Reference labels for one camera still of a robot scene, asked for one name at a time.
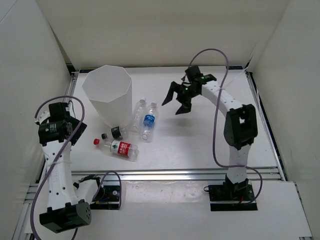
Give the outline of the clear bottle blue label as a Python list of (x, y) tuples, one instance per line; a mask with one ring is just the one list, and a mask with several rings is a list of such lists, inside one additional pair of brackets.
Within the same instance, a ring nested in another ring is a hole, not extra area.
[(144, 142), (150, 143), (153, 139), (154, 128), (156, 120), (159, 117), (158, 104), (152, 102), (146, 109), (146, 114), (142, 120), (142, 129), (140, 139)]

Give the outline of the clear bottle without label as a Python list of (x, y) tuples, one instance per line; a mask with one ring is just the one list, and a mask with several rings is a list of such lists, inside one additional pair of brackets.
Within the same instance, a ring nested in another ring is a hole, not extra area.
[(133, 109), (129, 124), (128, 131), (131, 134), (138, 135), (141, 131), (141, 125), (144, 117), (144, 113), (147, 108), (146, 98), (142, 97), (136, 104)]

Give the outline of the clear bottle red label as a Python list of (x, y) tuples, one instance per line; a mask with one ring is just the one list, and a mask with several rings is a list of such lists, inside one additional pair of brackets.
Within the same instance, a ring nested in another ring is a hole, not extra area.
[(105, 155), (113, 155), (130, 160), (135, 160), (139, 154), (137, 145), (122, 140), (96, 138), (93, 140), (93, 145)]

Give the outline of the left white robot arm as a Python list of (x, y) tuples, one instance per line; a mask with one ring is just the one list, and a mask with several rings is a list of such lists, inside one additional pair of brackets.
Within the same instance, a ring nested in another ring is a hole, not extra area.
[[(107, 192), (103, 184), (105, 177), (88, 175), (74, 182), (72, 180), (70, 153), (72, 146), (86, 129), (82, 119), (70, 115), (69, 105), (61, 102), (60, 97), (48, 100), (49, 110), (36, 112), (39, 126), (39, 142), (46, 161), (46, 175), (39, 184), (42, 190), (48, 185), (48, 204), (46, 212), (38, 216), (40, 224), (53, 233), (77, 231), (80, 227), (90, 225), (91, 211), (100, 209), (111, 201), (111, 208), (119, 210), (122, 205), (122, 192), (116, 196)], [(166, 124), (166, 138), (159, 146), (142, 146), (128, 143), (118, 127), (111, 129), (112, 137), (102, 135), (94, 143), (106, 147), (108, 154), (119, 159), (149, 163), (155, 159), (168, 166), (172, 159), (168, 152), (176, 145), (173, 140), (177, 133), (176, 124)]]

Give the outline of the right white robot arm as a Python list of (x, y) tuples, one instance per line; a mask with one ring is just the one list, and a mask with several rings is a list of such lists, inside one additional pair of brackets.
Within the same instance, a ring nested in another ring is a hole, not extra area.
[[(255, 137), (258, 135), (256, 110), (252, 104), (244, 105), (233, 99), (211, 75), (190, 80), (188, 85), (171, 82), (163, 103), (167, 104), (177, 94), (181, 107), (176, 114), (191, 111), (191, 99), (198, 95), (209, 99), (216, 112), (225, 116), (224, 138), (229, 145), (229, 164), (225, 182), (220, 186), (220, 193), (225, 199), (236, 200), (242, 197), (247, 203), (255, 201), (255, 197), (247, 197), (249, 190), (247, 179), (248, 153)], [(70, 116), (68, 104), (56, 102), (51, 104), (52, 110), (35, 114), (35, 123), (39, 126), (38, 136), (46, 157), (47, 172), (44, 177), (49, 189), (57, 194), (49, 193), (54, 203), (71, 203), (78, 200), (72, 180), (70, 168), (70, 151), (86, 128), (82, 119)]]

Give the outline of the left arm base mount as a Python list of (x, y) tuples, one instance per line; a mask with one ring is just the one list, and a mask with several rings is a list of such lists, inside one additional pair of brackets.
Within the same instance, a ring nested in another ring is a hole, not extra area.
[[(117, 185), (103, 184), (109, 174), (116, 176), (118, 180)], [(93, 179), (97, 182), (98, 190), (93, 196), (90, 209), (119, 211), (122, 206), (122, 181), (119, 174), (115, 171), (108, 171), (103, 177), (95, 175)]]

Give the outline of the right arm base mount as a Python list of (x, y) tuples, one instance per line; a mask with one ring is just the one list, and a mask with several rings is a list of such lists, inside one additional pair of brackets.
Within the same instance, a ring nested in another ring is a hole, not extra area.
[(237, 211), (257, 211), (257, 203), (253, 187), (248, 185), (246, 190), (231, 196), (223, 185), (208, 185), (203, 190), (209, 194), (211, 212), (237, 212)]

